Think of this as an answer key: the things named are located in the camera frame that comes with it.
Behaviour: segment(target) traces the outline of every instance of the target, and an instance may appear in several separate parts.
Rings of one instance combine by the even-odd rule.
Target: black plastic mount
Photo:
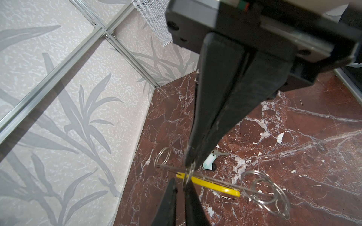
[[[250,0],[247,11],[216,0],[171,0],[166,10],[173,42],[200,53],[194,122],[185,166],[197,169],[219,140],[260,102],[314,83],[318,73],[353,60],[361,32],[282,0]],[[297,46],[260,27],[268,17],[334,48],[308,62]]]
[[[282,42],[288,41],[259,27],[260,16],[267,16],[334,45],[330,57],[315,63],[296,57],[290,78],[281,91],[310,86],[318,73],[345,66],[354,60],[353,53],[361,40],[359,30],[283,0],[248,2],[251,6],[246,12],[216,0],[171,0],[165,15],[173,42],[200,53],[206,34],[215,32],[281,59],[289,57],[288,49],[280,48]]]

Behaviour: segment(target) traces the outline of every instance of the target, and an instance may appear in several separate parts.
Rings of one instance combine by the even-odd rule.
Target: key
[[[212,170],[212,164],[216,159],[216,155],[212,152],[209,154],[209,156],[206,158],[206,160],[202,164],[202,168],[204,170]]]
[[[216,155],[216,158],[219,157],[219,156],[221,156],[221,155],[230,155],[229,152],[219,152],[219,151],[216,150],[216,149],[213,150],[212,153],[213,153],[214,155]]]

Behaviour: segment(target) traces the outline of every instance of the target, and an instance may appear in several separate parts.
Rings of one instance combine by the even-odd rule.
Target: gray leaf pattern
[[[50,73],[54,69],[54,65],[50,59],[49,54],[43,53],[44,62],[46,65],[47,73]],[[105,150],[111,154],[111,148],[109,147],[106,139],[102,135],[102,133],[91,123],[95,124],[104,124],[104,125],[113,125],[112,122],[109,122],[104,119],[94,119],[90,121],[92,113],[99,108],[101,105],[116,101],[123,103],[119,98],[116,97],[106,97],[101,100],[97,100],[100,94],[105,90],[109,80],[111,79],[111,73],[109,73],[106,77],[104,77],[90,92],[88,99],[85,99],[84,89],[82,85],[79,86],[78,98],[79,98],[79,107],[75,105],[70,95],[64,88],[62,82],[59,82],[55,87],[54,91],[58,94],[58,100],[63,108],[63,111],[67,118],[70,121],[69,125],[64,127],[64,131],[62,131],[53,121],[52,119],[44,113],[40,113],[39,110],[34,109],[34,122],[39,125],[41,128],[46,129],[53,135],[58,136],[63,139],[67,143],[69,143],[72,148],[61,145],[57,142],[54,142],[48,138],[42,137],[38,134],[35,134],[30,131],[25,131],[22,128],[17,128],[17,132],[13,133],[12,138],[8,139],[7,142],[3,143],[3,147],[8,146],[8,142],[16,142],[18,141],[18,145],[27,146],[27,147],[35,147],[35,148],[44,148],[51,150],[65,150],[75,154],[79,152],[87,155],[93,161],[95,161],[99,167],[104,172],[107,180],[99,178],[99,181],[102,185],[109,188],[109,191],[113,194],[113,196],[119,197],[121,194],[115,188],[115,180],[114,177],[109,170],[108,166],[104,163],[104,161],[99,157],[96,146],[93,143],[93,139],[97,140]],[[8,102],[9,104],[16,105],[19,100],[9,96],[3,90],[0,89],[1,99]],[[28,116],[28,119],[33,119],[33,114]],[[74,130],[88,145],[84,147],[76,140],[71,138],[68,135],[70,130]],[[0,170],[0,196],[8,196],[17,199],[21,199],[24,201],[32,201],[35,200],[39,203],[42,209],[47,214],[49,222],[52,225],[63,226],[66,225],[71,219],[72,215],[80,208],[85,206],[86,204],[96,200],[105,194],[108,191],[97,191],[93,194],[90,194],[73,206],[68,205],[68,203],[74,197],[77,185],[84,180],[85,178],[92,175],[95,171],[87,173],[82,177],[76,179],[72,182],[68,188],[66,189],[64,196],[61,197],[57,194],[51,185],[51,183],[47,180],[46,177],[46,168],[42,163],[41,159],[35,155],[31,155],[31,160],[34,166],[34,170],[36,175],[33,175],[17,158],[13,151],[9,152],[6,156],[7,162],[14,169],[15,173],[19,176],[19,178],[23,181],[25,186],[19,185],[12,177],[5,171]],[[36,181],[40,182],[44,185],[46,191],[43,191],[36,183]],[[51,207],[49,206],[45,197],[54,197],[61,204],[61,211],[58,216]],[[7,220],[0,220],[0,222],[15,222]]]
[[[139,80],[137,80],[136,82],[143,82],[144,80],[145,80],[144,77],[142,77]]]
[[[142,30],[145,29],[147,26],[148,26],[148,24],[145,22],[143,27],[142,27]]]
[[[139,52],[132,52],[132,54],[137,57],[139,62],[149,71],[151,76],[158,83],[166,84],[166,83],[169,83],[169,82],[177,79],[177,77],[174,75],[171,68],[176,68],[180,72],[181,76],[185,75],[185,73],[189,67],[191,67],[192,71],[196,70],[198,54],[191,52],[188,61],[185,63],[181,56],[181,53],[179,51],[179,47],[172,43],[174,54],[177,56],[177,59],[178,59],[178,64],[177,64],[177,63],[173,63],[169,60],[161,59],[157,56],[152,37],[150,39],[150,46],[152,49],[152,56],[149,56],[147,54],[142,54]],[[149,63],[145,62],[143,60],[143,58],[153,61],[153,66],[150,65]],[[165,75],[167,77],[162,75],[159,66],[161,66],[162,68],[164,68],[166,70]]]
[[[67,218],[66,218],[64,224],[66,224],[69,221],[69,219],[72,217],[72,215],[75,211],[77,211],[81,207],[85,206],[86,204],[90,203],[91,201],[104,196],[107,193],[108,193],[108,191],[98,191],[98,192],[95,192],[95,193],[88,195],[88,196],[82,198],[81,200],[79,200],[76,204],[74,204],[69,209],[69,212],[68,212],[68,215],[67,215]]]
[[[99,123],[99,124],[110,124],[110,125],[113,125],[113,123],[111,123],[110,121],[103,120],[103,119],[95,119],[95,120],[92,120],[90,123]]]
[[[146,89],[146,85],[147,85],[147,84],[148,84],[148,82],[146,82],[146,83],[144,84],[142,93],[144,93],[144,90]]]
[[[60,28],[60,25],[2,30],[0,31],[0,51],[15,43],[40,36],[57,28]]]

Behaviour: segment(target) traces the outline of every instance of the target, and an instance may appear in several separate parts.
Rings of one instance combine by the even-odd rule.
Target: marble surface
[[[163,147],[182,166],[194,108],[195,74],[156,89],[118,208],[115,226],[150,225],[173,173],[155,169]],[[240,183],[259,170],[285,191],[290,220],[270,215],[246,198],[195,186],[212,225],[362,225],[362,106],[331,72],[312,87],[279,93],[261,103],[218,143],[230,156],[204,174]],[[178,179],[177,223],[185,225]]]

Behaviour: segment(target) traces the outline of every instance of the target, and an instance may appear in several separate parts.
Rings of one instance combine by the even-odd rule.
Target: silver key
[[[229,152],[219,152],[219,151],[216,150],[216,149],[213,150],[212,153],[213,153],[214,155],[216,155],[216,158],[219,157],[219,156],[221,156],[221,155],[230,155]]]

